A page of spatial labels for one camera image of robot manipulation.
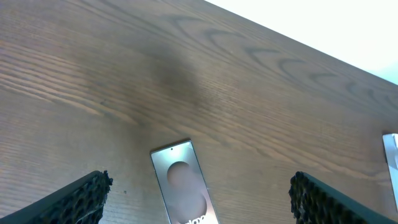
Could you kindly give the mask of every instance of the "smartphone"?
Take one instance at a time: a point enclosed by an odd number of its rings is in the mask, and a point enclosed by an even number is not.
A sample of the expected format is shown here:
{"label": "smartphone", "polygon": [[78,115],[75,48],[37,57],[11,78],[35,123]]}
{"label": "smartphone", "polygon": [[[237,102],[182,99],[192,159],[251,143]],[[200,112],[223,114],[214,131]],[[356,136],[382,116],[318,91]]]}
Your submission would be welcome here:
{"label": "smartphone", "polygon": [[150,156],[170,224],[219,224],[191,140]]}

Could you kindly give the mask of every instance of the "wooden table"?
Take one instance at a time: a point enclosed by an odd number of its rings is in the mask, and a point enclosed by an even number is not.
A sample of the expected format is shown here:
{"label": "wooden table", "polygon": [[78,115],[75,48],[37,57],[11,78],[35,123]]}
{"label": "wooden table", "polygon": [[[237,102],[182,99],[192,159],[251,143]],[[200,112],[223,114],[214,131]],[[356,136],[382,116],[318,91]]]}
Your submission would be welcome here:
{"label": "wooden table", "polygon": [[297,170],[398,220],[388,132],[398,86],[207,2],[0,1],[0,217],[106,169],[102,223],[167,223],[190,137],[221,223],[295,223]]}

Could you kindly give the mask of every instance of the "white object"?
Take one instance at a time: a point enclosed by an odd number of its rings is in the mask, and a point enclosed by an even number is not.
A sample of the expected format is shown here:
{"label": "white object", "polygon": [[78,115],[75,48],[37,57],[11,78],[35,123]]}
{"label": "white object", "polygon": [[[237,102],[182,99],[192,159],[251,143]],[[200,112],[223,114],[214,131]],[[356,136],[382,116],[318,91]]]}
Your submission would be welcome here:
{"label": "white object", "polygon": [[396,0],[207,0],[398,84]]}
{"label": "white object", "polygon": [[384,149],[386,150],[388,169],[390,170],[392,189],[398,209],[398,134],[383,135],[383,142]]}

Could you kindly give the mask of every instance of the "wooden surface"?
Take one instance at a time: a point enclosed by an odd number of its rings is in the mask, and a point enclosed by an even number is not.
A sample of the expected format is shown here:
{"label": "wooden surface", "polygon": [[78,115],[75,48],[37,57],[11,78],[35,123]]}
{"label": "wooden surface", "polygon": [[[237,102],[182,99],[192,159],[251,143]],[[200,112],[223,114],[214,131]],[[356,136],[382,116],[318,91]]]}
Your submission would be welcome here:
{"label": "wooden surface", "polygon": [[167,223],[190,137],[221,223],[295,223],[297,170],[398,220],[393,131],[398,86],[206,2],[0,0],[0,217],[107,169],[102,223]]}

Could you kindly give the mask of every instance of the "black textured pad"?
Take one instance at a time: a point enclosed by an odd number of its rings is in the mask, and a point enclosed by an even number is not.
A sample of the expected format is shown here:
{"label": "black textured pad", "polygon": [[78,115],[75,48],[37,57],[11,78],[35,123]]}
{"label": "black textured pad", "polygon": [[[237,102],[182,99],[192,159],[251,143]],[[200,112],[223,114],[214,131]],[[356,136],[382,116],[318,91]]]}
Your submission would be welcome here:
{"label": "black textured pad", "polygon": [[297,223],[396,223],[303,172],[290,180],[289,195]]}
{"label": "black textured pad", "polygon": [[1,224],[97,224],[113,179],[94,171],[22,210]]}

